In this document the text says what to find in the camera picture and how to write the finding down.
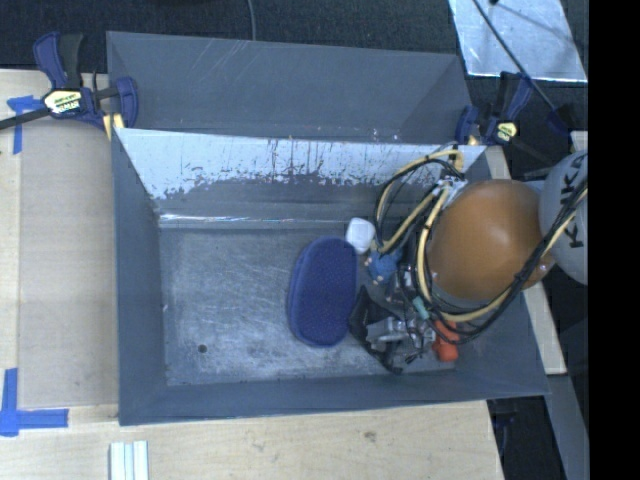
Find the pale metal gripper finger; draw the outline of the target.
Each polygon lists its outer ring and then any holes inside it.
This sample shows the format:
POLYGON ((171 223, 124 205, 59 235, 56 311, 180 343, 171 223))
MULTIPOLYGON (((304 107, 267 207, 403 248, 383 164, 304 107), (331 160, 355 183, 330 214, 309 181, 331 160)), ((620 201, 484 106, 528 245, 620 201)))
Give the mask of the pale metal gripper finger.
POLYGON ((404 341, 408 338, 405 323, 394 317, 387 317, 366 326, 368 342, 404 341))
POLYGON ((411 364, 420 359, 424 350, 416 348, 410 341, 390 341, 383 353, 384 364, 411 364))

